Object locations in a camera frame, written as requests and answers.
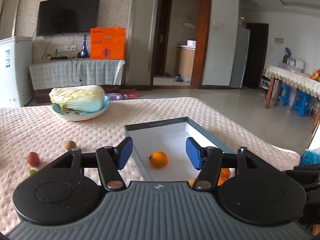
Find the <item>label sticker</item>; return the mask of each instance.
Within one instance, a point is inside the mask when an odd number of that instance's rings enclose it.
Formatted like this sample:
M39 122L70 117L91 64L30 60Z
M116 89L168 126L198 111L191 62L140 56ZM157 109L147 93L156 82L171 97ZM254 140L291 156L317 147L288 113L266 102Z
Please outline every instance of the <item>label sticker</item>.
M5 67L10 67L10 50L5 51Z

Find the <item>cabbage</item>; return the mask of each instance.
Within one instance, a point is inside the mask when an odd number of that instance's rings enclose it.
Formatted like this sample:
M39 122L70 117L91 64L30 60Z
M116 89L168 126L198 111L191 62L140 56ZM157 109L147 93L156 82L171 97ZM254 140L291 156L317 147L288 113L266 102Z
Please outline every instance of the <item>cabbage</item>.
M51 102L58 104L62 110L66 108L95 112L103 108L104 90L97 85L54 88L49 93Z

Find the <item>refrigerator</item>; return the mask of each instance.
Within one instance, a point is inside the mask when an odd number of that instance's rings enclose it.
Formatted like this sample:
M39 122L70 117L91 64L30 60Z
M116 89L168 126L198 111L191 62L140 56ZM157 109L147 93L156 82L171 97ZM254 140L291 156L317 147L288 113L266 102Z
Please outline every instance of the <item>refrigerator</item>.
M32 99L31 37L0 40L0 108L22 107Z
M230 79L230 88L241 88L244 71L247 64L249 49L250 30L238 26L238 35L236 41L235 57Z

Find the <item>green fruit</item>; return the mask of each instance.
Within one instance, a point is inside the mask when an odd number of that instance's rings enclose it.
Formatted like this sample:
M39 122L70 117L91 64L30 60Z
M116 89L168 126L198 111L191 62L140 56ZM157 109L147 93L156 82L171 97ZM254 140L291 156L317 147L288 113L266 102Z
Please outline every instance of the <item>green fruit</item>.
M36 173L35 170L30 170L30 171L28 171L28 174L27 174L28 178L31 177L31 176L32 176L33 174L35 174L35 173Z

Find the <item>orange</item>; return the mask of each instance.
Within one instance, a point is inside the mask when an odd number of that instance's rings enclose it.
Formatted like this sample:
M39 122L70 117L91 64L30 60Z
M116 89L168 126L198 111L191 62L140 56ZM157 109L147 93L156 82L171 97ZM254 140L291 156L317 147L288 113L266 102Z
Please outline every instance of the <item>orange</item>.
M195 182L196 182L196 179L188 179L188 183L191 188L193 188L193 185Z
M149 162L155 168L163 168L168 164L169 159L164 152L153 152L149 157Z
M223 183L225 183L227 181L227 179L223 176L220 176L219 177L219 180L218 180L218 184L217 186L221 186Z
M220 176L225 177L226 179L230 178L230 170L228 168L222 168L220 170Z

